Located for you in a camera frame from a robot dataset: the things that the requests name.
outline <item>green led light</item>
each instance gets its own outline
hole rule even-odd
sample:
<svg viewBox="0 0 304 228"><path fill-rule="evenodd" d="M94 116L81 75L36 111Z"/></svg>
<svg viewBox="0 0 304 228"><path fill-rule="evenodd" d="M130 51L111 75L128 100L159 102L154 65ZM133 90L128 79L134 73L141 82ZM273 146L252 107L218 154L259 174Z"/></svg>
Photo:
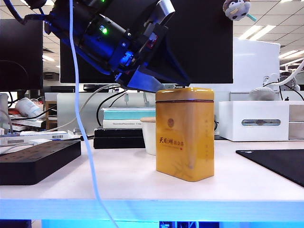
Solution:
<svg viewBox="0 0 304 228"><path fill-rule="evenodd" d="M108 30L107 30L106 28L104 28L104 29L102 30L102 33L104 33L104 34L106 35L106 34L108 34Z"/></svg>

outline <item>ceiling light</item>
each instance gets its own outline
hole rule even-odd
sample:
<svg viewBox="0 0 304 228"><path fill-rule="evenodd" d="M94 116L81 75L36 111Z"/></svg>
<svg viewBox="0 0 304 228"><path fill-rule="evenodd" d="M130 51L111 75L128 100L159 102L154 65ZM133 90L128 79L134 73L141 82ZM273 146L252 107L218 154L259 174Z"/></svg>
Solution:
<svg viewBox="0 0 304 228"><path fill-rule="evenodd" d="M288 56L288 55L291 55L291 54L293 54L293 53L295 53L295 52L297 52L297 51L296 51L296 50L288 51L288 52L286 52L285 54L280 55L279 58L284 58L284 57L286 57L286 56Z"/></svg>
<svg viewBox="0 0 304 228"><path fill-rule="evenodd" d="M53 6L54 5L54 2L52 0L47 0L46 6Z"/></svg>
<svg viewBox="0 0 304 228"><path fill-rule="evenodd" d="M43 57L45 60L48 60L48 61L51 61L51 62L54 62L54 61L55 61L53 58L48 57L48 56L46 56L46 55L43 55L42 57Z"/></svg>
<svg viewBox="0 0 304 228"><path fill-rule="evenodd" d="M262 28L262 26L259 25L254 25L252 26L250 29L248 29L242 36L240 36L240 39L246 39L248 37L250 37L252 34L254 34L255 32L257 32L258 30L260 30Z"/></svg>
<svg viewBox="0 0 304 228"><path fill-rule="evenodd" d="M299 59L296 59L296 60L294 60L294 61L291 61L291 62L288 62L288 63L284 63L284 64L280 65L280 67L285 67L285 66L287 66L287 65L289 65L289 64L297 63L297 62L299 62L299 61L302 61L303 59L304 59L304 58L299 58Z"/></svg>
<svg viewBox="0 0 304 228"><path fill-rule="evenodd" d="M28 6L28 4L27 4L27 2L26 1L24 1L24 0L20 0L24 5L27 5Z"/></svg>
<svg viewBox="0 0 304 228"><path fill-rule="evenodd" d="M250 38L250 40L257 40L259 38L261 38L262 36L264 36L266 33L270 32L271 30L273 30L276 26L275 25L267 25L265 28L263 28L261 31L259 31L258 33L256 33L252 38Z"/></svg>
<svg viewBox="0 0 304 228"><path fill-rule="evenodd" d="M289 55L289 56L285 57L284 59L298 57L299 55L301 55L303 53L304 53L304 51L298 51L298 52L296 52L296 53L294 53L292 55Z"/></svg>

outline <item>yellow tea tin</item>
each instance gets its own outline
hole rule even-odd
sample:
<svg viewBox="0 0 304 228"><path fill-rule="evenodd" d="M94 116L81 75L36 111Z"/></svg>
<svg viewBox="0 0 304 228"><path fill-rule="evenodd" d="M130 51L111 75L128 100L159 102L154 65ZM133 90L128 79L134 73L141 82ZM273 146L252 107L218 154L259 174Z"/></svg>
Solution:
<svg viewBox="0 0 304 228"><path fill-rule="evenodd" d="M186 180L214 175L214 93L184 88L156 93L156 170Z"/></svg>

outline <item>ceiling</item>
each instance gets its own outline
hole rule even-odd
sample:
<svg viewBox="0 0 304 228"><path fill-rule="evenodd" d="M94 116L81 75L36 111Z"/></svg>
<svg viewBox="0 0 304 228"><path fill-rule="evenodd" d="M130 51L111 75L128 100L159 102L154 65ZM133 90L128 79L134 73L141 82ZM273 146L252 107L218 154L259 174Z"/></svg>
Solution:
<svg viewBox="0 0 304 228"><path fill-rule="evenodd" d="M21 16L24 17L27 14L33 13L20 0L11 0L11 2ZM52 6L43 7L46 14L51 9ZM241 21L234 21L233 35L235 37L240 37L253 25L275 25L276 27L273 30L259 40L280 43L282 54L291 50L304 50L304 2L293 0L281 3L279 0L251 0L250 14L254 15L257 21L253 22L247 17ZM2 0L0 0L0 18L13 18ZM55 60L54 62L44 62L44 72L59 73L59 68L56 67L59 65L59 39L53 34L44 34L43 42L44 48L54 52L53 54L46 55ZM301 57L304 57L304 54L295 58L281 60L281 64Z"/></svg>

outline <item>tin lid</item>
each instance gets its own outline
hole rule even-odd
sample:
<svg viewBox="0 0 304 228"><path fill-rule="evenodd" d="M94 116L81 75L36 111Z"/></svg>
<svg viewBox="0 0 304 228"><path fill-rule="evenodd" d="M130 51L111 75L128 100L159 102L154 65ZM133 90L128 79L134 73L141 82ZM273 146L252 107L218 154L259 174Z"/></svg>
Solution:
<svg viewBox="0 0 304 228"><path fill-rule="evenodd" d="M212 89L183 88L160 90L156 93L156 101L178 101L178 100L214 100Z"/></svg>

